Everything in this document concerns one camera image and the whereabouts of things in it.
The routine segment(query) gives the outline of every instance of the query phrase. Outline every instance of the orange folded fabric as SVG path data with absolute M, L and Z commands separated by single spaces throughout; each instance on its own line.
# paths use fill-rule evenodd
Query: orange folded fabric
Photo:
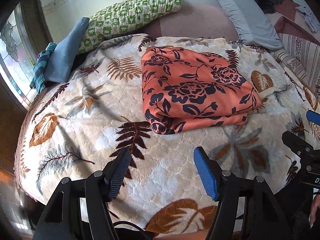
M 151 47 L 141 59 L 142 109 L 157 134 L 246 124 L 262 103 L 224 57 L 179 47 Z

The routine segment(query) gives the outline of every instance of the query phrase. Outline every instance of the green and white pillow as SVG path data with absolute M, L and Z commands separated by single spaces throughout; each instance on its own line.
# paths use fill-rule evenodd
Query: green and white pillow
M 163 15 L 180 10 L 182 0 L 126 0 L 90 17 L 78 54 L 95 49 L 103 40 L 126 35 Z

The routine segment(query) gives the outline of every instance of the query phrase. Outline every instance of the bed cover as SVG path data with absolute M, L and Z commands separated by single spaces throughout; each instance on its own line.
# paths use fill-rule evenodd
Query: bed cover
M 236 64 L 259 93 L 263 107 L 244 126 L 155 134 L 142 113 L 141 57 L 151 46 L 213 52 Z M 128 146 L 132 162 L 119 195 L 108 207 L 113 221 L 127 220 L 156 233 L 187 233 L 209 228 L 217 203 L 206 195 L 193 162 L 202 146 L 223 169 L 244 178 L 263 176 L 273 192 L 299 167 L 298 157 L 281 142 L 290 130 L 316 146 L 319 126 L 306 111 L 318 101 L 262 48 L 235 41 L 129 35 L 102 42 L 75 70 L 68 83 L 47 90 L 27 124 L 16 155 L 18 184 L 46 204 L 63 177 L 88 177 Z M 239 202 L 238 215 L 244 201 Z M 87 221 L 85 200 L 81 200 Z

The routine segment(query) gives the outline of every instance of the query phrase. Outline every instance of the window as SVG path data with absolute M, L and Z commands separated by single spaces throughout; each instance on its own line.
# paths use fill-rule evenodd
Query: window
M 26 109 L 37 95 L 29 86 L 36 60 L 18 4 L 0 33 L 0 74 Z

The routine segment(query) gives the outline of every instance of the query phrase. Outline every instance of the metal screw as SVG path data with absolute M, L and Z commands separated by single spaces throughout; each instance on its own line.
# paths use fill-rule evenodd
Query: metal screw
M 68 183 L 69 182 L 69 178 L 68 177 L 65 177 L 65 178 L 63 178 L 62 180 L 61 180 L 61 183 L 62 184 L 66 184 L 66 183 Z
M 222 171 L 222 175 L 225 176 L 225 177 L 229 177 L 231 175 L 231 172 L 228 171 L 228 170 L 223 170 Z
M 102 176 L 102 174 L 103 174 L 102 171 L 96 171 L 93 175 L 94 175 L 95 177 L 100 177 L 100 176 Z
M 256 177 L 256 180 L 257 180 L 258 182 L 264 182 L 264 178 L 261 177 L 261 176 L 257 176 L 257 177 Z

